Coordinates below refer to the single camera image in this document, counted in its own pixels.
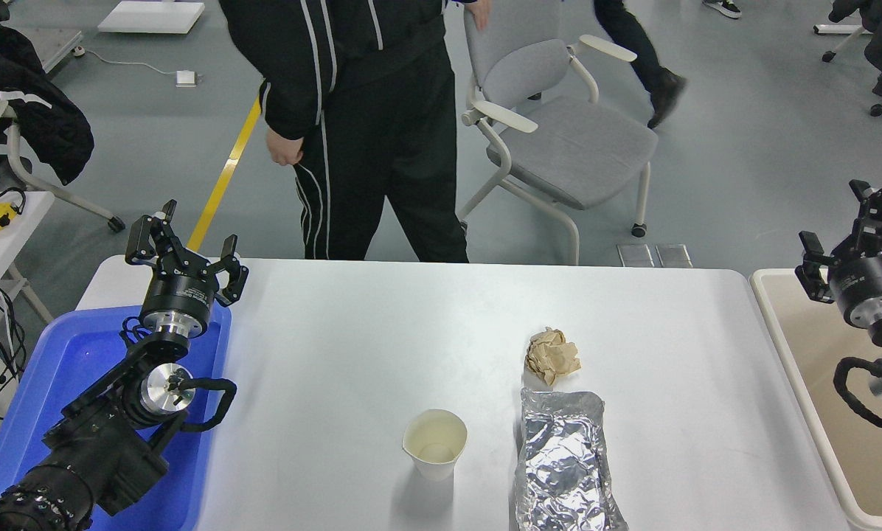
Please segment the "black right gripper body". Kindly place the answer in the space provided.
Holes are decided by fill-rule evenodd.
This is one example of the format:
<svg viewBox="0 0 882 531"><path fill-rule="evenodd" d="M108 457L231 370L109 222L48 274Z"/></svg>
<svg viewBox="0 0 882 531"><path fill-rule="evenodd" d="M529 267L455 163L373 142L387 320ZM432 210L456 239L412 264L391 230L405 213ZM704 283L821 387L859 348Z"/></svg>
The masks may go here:
<svg viewBox="0 0 882 531"><path fill-rule="evenodd" d="M839 287L840 298L836 304L844 315L880 315L882 254L857 256L847 249Z"/></svg>

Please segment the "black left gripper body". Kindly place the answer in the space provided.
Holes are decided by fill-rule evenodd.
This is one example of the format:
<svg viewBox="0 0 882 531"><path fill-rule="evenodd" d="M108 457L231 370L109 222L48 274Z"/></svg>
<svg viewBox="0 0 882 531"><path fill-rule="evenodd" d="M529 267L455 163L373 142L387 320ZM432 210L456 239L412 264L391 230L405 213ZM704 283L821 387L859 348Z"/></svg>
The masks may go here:
<svg viewBox="0 0 882 531"><path fill-rule="evenodd" d="M201 275L201 272L192 272L191 275L186 275L181 270L155 270L143 302L143 319L169 310L194 319L208 319L216 292L218 279L214 274Z"/></svg>

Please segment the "person's right hand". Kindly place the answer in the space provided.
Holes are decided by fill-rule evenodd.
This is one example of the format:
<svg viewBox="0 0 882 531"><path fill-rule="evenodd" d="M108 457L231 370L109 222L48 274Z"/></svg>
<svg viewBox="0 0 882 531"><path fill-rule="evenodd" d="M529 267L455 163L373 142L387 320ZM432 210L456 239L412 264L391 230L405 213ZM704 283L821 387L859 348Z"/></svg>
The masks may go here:
<svg viewBox="0 0 882 531"><path fill-rule="evenodd" d="M304 137L289 139L268 127L265 145L271 160L280 166L297 166L304 158Z"/></svg>

